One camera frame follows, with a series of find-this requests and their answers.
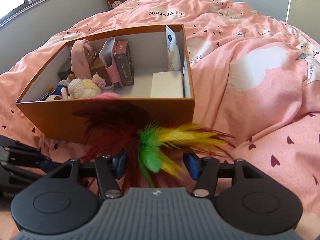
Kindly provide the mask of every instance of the gray gripper base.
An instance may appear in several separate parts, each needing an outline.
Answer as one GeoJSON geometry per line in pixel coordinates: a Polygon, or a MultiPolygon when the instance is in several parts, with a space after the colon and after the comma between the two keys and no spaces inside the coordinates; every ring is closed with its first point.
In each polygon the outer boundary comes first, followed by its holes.
{"type": "Polygon", "coordinates": [[[122,198],[105,200],[97,215],[73,232],[42,236],[22,231],[14,238],[14,240],[109,239],[302,240],[293,230],[273,236],[257,236],[239,231],[218,215],[209,200],[191,197],[184,188],[156,190],[131,188],[122,198]]]}

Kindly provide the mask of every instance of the blanket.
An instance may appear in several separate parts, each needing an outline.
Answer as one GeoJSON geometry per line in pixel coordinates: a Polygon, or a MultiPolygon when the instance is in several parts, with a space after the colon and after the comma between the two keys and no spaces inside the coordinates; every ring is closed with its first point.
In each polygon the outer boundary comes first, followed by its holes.
{"type": "MultiPolygon", "coordinates": [[[[0,75],[1,134],[40,148],[54,161],[83,156],[83,145],[46,138],[15,101],[66,41],[146,24],[185,26],[194,121],[235,136],[234,158],[246,159],[297,194],[306,212],[320,215],[320,45],[242,2],[128,0],[54,35],[0,75]]],[[[181,156],[175,159],[182,165],[181,156]]],[[[192,188],[194,182],[184,177],[183,183],[192,188]]],[[[3,210],[0,238],[16,233],[3,210]]]]}

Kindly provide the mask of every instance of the black circular housing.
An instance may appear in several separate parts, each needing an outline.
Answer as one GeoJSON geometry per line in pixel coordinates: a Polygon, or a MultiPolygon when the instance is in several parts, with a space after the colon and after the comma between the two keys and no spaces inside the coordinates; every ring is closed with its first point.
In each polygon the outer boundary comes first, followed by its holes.
{"type": "Polygon", "coordinates": [[[272,179],[244,179],[216,199],[219,215],[235,228],[274,235],[295,228],[302,215],[299,198],[272,179]]]}
{"type": "Polygon", "coordinates": [[[20,230],[56,235],[85,225],[99,207],[98,198],[85,187],[66,179],[46,179],[16,196],[11,214],[20,230]]]}

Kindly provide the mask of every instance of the door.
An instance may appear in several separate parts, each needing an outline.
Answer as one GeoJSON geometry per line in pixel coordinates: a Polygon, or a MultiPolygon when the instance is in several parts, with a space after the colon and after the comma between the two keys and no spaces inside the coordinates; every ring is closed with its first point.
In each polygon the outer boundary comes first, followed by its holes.
{"type": "Polygon", "coordinates": [[[320,43],[320,0],[289,0],[286,22],[320,43]]]}

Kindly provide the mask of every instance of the metal pin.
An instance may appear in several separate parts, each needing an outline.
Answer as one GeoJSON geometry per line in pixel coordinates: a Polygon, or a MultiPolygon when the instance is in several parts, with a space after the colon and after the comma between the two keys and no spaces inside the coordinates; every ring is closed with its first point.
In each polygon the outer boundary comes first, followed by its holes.
{"type": "Polygon", "coordinates": [[[121,191],[117,189],[110,189],[106,191],[106,197],[108,198],[117,198],[121,196],[121,191]]]}
{"type": "Polygon", "coordinates": [[[209,195],[209,191],[203,188],[198,188],[193,191],[193,195],[195,197],[207,197],[209,195]]]}

